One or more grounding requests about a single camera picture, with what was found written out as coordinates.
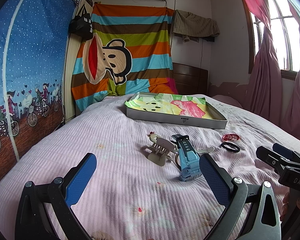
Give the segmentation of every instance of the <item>red mouth print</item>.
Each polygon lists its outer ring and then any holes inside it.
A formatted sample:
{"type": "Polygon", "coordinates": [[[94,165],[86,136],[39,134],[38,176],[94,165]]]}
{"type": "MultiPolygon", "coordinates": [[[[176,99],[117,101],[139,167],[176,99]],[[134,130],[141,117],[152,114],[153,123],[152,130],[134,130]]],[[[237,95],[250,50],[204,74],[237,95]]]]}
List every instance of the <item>red mouth print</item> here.
{"type": "Polygon", "coordinates": [[[93,79],[96,79],[98,68],[98,47],[96,37],[93,37],[88,54],[89,69],[93,79]]]}

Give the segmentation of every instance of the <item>black hair tie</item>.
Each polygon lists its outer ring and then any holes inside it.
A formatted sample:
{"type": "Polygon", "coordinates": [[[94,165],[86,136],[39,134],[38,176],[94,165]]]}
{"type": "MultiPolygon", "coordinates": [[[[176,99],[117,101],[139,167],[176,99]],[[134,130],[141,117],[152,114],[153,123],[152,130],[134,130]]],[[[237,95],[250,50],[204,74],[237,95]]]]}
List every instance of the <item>black hair tie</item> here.
{"type": "Polygon", "coordinates": [[[221,146],[223,149],[226,149],[226,150],[229,151],[229,152],[233,152],[233,153],[240,152],[239,146],[235,145],[234,143],[223,142],[223,143],[221,143],[220,146],[221,146]]]}

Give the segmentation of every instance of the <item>black tote bag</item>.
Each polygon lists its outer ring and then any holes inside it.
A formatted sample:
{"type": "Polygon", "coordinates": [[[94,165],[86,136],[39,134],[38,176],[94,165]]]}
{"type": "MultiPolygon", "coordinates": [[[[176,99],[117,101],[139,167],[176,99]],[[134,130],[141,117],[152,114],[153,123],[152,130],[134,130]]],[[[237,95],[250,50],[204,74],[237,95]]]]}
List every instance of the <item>black tote bag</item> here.
{"type": "Polygon", "coordinates": [[[74,33],[85,40],[91,40],[93,38],[91,17],[84,5],[81,7],[78,15],[71,20],[69,33],[74,33]]]}

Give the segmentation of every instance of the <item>colorful painting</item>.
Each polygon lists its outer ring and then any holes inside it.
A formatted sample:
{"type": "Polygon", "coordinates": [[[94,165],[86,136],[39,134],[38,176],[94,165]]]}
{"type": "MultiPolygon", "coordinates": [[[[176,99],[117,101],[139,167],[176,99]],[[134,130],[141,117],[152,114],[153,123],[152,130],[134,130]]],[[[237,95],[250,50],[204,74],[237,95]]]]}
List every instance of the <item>colorful painting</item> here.
{"type": "Polygon", "coordinates": [[[93,38],[83,41],[71,90],[81,111],[106,96],[177,94],[169,33],[173,10],[95,4],[93,38]]]}
{"type": "Polygon", "coordinates": [[[137,96],[125,105],[141,111],[215,119],[206,105],[205,98],[160,93],[154,97],[137,96]]]}

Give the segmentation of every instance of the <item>wooden headboard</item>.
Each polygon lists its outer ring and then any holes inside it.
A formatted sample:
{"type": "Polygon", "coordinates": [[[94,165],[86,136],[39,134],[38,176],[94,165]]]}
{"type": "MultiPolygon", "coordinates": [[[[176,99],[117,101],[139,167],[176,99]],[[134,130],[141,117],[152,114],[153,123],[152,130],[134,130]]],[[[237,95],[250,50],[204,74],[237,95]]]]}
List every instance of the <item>wooden headboard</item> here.
{"type": "Polygon", "coordinates": [[[180,95],[207,94],[208,70],[173,63],[173,78],[180,95]]]}

